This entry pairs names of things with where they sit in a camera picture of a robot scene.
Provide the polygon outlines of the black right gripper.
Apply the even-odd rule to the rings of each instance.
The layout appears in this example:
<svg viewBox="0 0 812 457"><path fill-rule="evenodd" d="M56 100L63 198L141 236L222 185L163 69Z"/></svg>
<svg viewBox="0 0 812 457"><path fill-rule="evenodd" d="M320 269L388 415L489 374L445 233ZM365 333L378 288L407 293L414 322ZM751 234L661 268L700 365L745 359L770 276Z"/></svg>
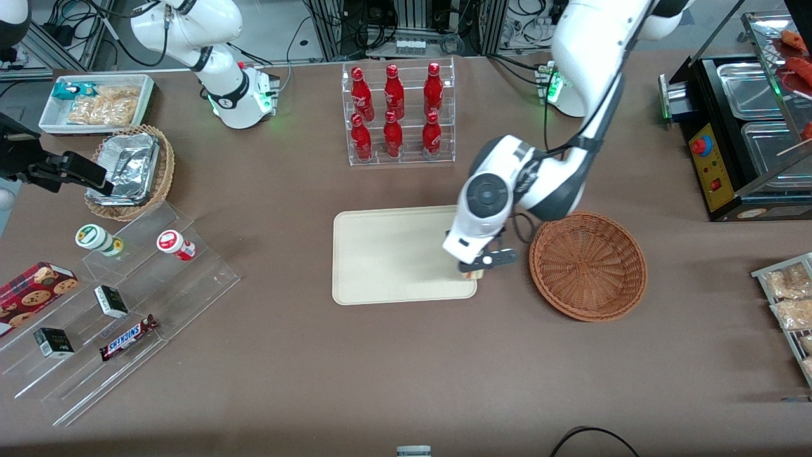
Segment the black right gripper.
<svg viewBox="0 0 812 457"><path fill-rule="evenodd" d="M24 127L6 114L1 115L1 177L9 182L37 185L58 193L62 183L56 178L56 154L43 148L40 134ZM63 183L84 186L110 196L114 185L105 179L107 169L73 151L62 156Z"/></svg>

